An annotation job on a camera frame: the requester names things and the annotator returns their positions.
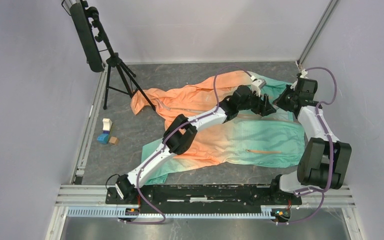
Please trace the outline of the orange and teal jacket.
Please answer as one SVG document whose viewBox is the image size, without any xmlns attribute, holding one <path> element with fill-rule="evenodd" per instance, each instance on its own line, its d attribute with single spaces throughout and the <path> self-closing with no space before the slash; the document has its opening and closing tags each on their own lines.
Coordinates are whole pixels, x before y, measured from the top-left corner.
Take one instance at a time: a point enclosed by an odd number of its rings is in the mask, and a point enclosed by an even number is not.
<svg viewBox="0 0 384 240">
<path fill-rule="evenodd" d="M 193 117 L 209 111 L 238 86 L 250 84 L 250 74 L 231 71 L 181 88 L 147 89 L 144 94 L 134 96 L 130 106 L 138 114 L 145 106 L 154 104 L 167 128 L 178 115 Z M 165 162 L 147 183 L 162 184 L 171 173 L 222 163 L 288 168 L 299 163 L 304 150 L 305 131 L 294 121 L 291 112 L 278 109 L 262 117 L 244 110 L 231 121 L 199 131 L 190 148 Z"/>
</svg>

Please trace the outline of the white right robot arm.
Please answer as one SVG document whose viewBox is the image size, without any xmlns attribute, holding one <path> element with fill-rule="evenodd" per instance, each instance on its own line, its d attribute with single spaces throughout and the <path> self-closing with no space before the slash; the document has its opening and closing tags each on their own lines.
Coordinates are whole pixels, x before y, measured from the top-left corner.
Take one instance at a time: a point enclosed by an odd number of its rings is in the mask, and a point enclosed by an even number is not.
<svg viewBox="0 0 384 240">
<path fill-rule="evenodd" d="M 308 140 L 297 170 L 281 175 L 278 185 L 269 189 L 269 199 L 275 204 L 286 201 L 289 193 L 304 196 L 343 186 L 352 147 L 331 131 L 324 117 L 325 102 L 314 100 L 317 89 L 316 80 L 299 77 L 273 102 L 294 114 Z"/>
</svg>

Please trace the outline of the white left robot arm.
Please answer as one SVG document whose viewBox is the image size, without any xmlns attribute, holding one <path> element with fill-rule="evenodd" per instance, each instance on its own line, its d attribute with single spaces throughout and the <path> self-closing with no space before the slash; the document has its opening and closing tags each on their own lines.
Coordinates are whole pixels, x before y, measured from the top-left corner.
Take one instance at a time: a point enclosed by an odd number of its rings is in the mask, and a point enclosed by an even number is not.
<svg viewBox="0 0 384 240">
<path fill-rule="evenodd" d="M 245 110 L 262 117 L 276 112 L 267 94 L 260 96 L 248 86 L 240 85 L 232 95 L 219 100 L 209 111 L 191 117 L 178 115 L 164 132 L 156 150 L 138 167 L 118 177 L 115 190 L 119 199 L 125 204 L 133 203 L 149 177 L 166 161 L 184 154 L 198 132 L 231 121 L 240 111 Z"/>
</svg>

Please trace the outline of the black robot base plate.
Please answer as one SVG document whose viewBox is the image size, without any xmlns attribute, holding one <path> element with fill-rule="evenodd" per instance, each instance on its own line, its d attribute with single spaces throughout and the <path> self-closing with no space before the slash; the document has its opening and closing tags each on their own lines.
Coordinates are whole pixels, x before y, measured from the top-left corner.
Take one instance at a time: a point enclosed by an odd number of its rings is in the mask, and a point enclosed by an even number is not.
<svg viewBox="0 0 384 240">
<path fill-rule="evenodd" d="M 107 205 L 138 205 L 142 214 L 256 214 L 262 206 L 299 206 L 302 199 L 265 184 L 145 185 L 122 199 L 114 187 L 106 194 Z"/>
</svg>

